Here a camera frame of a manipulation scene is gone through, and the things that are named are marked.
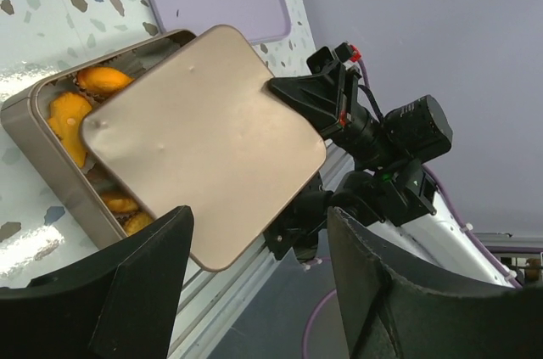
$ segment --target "wall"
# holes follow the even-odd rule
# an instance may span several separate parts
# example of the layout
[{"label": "wall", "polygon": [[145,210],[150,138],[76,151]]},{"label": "wall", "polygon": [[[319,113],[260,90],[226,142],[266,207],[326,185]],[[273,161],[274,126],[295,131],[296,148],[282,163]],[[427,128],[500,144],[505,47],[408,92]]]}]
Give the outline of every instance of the wall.
[{"label": "wall", "polygon": [[425,93],[453,150],[432,163],[477,232],[543,227],[543,0],[304,0],[317,46],[364,53],[383,110]]}]

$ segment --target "speckled table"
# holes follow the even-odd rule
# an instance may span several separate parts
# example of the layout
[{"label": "speckled table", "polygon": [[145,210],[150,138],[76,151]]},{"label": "speckled table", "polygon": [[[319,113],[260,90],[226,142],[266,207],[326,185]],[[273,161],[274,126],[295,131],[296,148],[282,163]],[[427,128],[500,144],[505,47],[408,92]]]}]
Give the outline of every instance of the speckled table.
[{"label": "speckled table", "polygon": [[[315,46],[302,0],[288,38],[255,46],[277,76],[305,74]],[[34,82],[158,33],[148,0],[0,0],[0,103]],[[97,249],[0,127],[0,287]]]}]

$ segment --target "purple cable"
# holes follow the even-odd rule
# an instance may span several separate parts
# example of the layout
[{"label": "purple cable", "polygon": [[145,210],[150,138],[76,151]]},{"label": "purple cable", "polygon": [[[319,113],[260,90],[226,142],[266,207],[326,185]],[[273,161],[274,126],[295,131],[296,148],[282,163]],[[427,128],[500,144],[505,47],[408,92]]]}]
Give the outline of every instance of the purple cable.
[{"label": "purple cable", "polygon": [[[455,206],[452,204],[451,197],[447,193],[447,190],[443,186],[443,183],[427,166],[423,165],[423,168],[428,173],[428,175],[430,175],[432,179],[434,179],[436,185],[438,186],[438,190],[441,192],[441,196],[443,197],[445,205],[451,211],[452,217],[454,217],[456,223],[458,223],[458,226],[460,226],[461,228],[465,228],[466,223],[464,223],[464,221],[461,219],[460,214],[456,210]],[[484,257],[486,257],[486,260],[488,260],[490,264],[494,266],[494,268],[498,272],[500,272],[501,275],[503,275],[505,278],[509,278],[511,276],[511,273],[503,267],[498,259],[496,259],[495,256],[490,253],[486,247],[484,247],[484,244],[481,243],[477,236],[475,236],[470,230],[467,230],[465,234],[472,241],[477,250],[480,251]],[[508,281],[516,289],[522,288],[522,285],[520,285],[515,278],[509,278]]]},{"label": "purple cable", "polygon": [[311,330],[313,329],[313,324],[315,323],[316,318],[318,317],[319,313],[326,305],[326,303],[329,302],[337,293],[338,291],[336,289],[330,291],[328,294],[322,297],[322,299],[311,312],[311,315],[309,316],[309,319],[305,324],[304,336],[302,337],[302,359],[309,359],[309,335],[311,334]]}]

